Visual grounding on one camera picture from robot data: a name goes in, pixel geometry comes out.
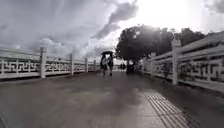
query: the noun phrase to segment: walkway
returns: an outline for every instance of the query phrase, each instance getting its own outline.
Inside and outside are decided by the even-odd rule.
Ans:
[[[223,128],[222,105],[216,97],[122,72],[0,87],[8,128]]]

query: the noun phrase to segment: white railing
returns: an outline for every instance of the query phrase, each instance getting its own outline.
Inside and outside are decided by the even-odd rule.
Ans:
[[[144,60],[142,71],[152,76],[180,82],[224,85],[224,32]]]
[[[99,64],[82,60],[52,57],[44,48],[40,54],[0,49],[0,79],[71,74],[100,70]]]

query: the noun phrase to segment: black umbrella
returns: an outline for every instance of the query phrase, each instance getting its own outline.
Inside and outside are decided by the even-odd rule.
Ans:
[[[112,51],[104,51],[104,52],[102,52],[101,54],[102,55],[106,55],[106,54],[113,54],[114,52],[112,52]]]

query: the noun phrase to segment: dark cloud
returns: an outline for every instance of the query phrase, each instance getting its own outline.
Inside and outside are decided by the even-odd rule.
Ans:
[[[38,52],[44,40],[52,54],[84,55],[112,9],[102,0],[0,0],[0,47]]]
[[[107,36],[110,32],[115,31],[119,28],[120,27],[117,24],[106,24],[103,29],[97,32],[97,34],[93,38],[101,39]]]
[[[117,8],[110,15],[108,23],[98,33],[96,33],[93,38],[102,39],[110,32],[117,30],[119,28],[117,24],[120,21],[126,21],[135,17],[136,12],[138,10],[136,1],[132,3],[116,3],[115,5],[117,6]]]
[[[216,13],[224,13],[224,0],[213,0],[212,3],[206,3],[206,7]]]
[[[213,6],[215,7],[217,12],[224,13],[224,0],[214,1]]]

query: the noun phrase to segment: pedestrian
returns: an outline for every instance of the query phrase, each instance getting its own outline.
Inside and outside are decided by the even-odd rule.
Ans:
[[[107,70],[107,58],[105,54],[103,54],[101,57],[100,67],[101,67],[101,71],[103,72],[103,76],[105,76],[106,70]]]
[[[113,70],[113,66],[114,66],[114,61],[113,61],[113,54],[111,53],[109,58],[108,58],[108,66],[110,68],[110,76],[112,76],[112,70]]]

